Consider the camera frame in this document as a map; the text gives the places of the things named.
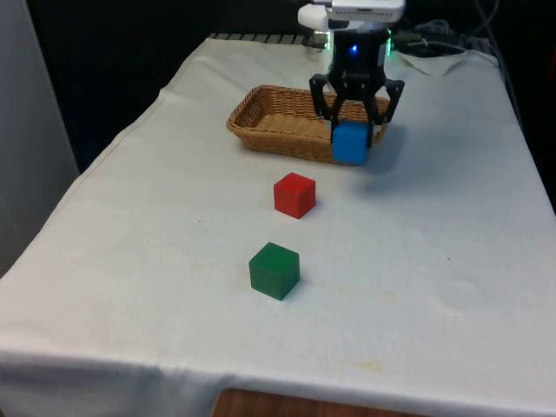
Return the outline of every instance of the red cube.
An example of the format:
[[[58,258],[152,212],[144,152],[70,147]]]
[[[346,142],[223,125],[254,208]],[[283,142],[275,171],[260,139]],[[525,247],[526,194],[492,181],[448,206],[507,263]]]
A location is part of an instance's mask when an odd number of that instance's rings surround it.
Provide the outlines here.
[[[316,184],[314,180],[293,172],[275,184],[275,209],[301,219],[314,207]]]

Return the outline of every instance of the green cube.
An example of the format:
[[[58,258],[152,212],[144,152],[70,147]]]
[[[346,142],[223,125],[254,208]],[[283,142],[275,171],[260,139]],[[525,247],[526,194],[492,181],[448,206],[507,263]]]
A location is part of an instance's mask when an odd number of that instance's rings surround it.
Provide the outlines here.
[[[249,261],[249,274],[252,289],[282,300],[299,281],[299,255],[269,242]]]

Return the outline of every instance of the cube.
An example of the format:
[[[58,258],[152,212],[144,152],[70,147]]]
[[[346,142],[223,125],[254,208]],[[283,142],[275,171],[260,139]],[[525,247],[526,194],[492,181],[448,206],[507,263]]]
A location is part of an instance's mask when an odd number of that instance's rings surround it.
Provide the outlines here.
[[[335,162],[364,165],[367,160],[368,126],[361,122],[343,122],[334,129],[332,154]]]
[[[299,281],[299,255],[269,242],[249,261],[249,274],[252,289],[283,300]]]
[[[293,172],[275,184],[275,209],[301,219],[315,205],[314,180]]]

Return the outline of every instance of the blue led light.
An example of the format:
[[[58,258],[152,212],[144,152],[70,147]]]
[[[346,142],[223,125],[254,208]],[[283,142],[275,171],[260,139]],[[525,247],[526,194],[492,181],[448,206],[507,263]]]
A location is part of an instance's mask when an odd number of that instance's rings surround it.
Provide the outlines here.
[[[357,45],[354,45],[351,48],[349,48],[347,52],[352,58],[356,58],[359,55],[359,47]]]

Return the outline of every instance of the blue cube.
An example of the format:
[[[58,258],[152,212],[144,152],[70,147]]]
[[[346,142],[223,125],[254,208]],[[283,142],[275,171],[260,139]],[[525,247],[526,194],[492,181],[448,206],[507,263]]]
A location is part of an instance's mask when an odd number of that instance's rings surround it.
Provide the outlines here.
[[[335,162],[364,165],[367,160],[368,125],[361,122],[343,122],[335,130],[332,154]]]

